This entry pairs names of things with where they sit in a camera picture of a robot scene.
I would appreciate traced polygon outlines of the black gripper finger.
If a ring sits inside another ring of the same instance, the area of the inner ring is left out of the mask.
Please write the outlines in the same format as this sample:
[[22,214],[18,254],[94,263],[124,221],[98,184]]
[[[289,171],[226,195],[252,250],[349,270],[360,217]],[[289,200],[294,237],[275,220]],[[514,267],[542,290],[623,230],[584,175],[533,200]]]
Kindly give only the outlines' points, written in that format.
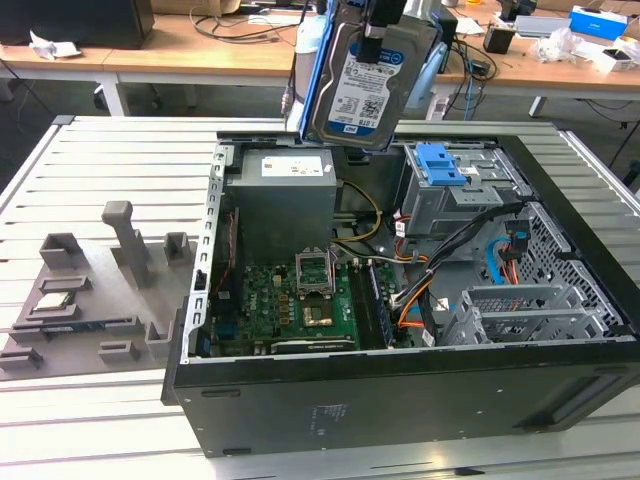
[[379,61],[382,42],[389,25],[395,25],[403,15],[401,0],[371,0],[365,2],[362,31],[358,40],[357,60],[364,63]]

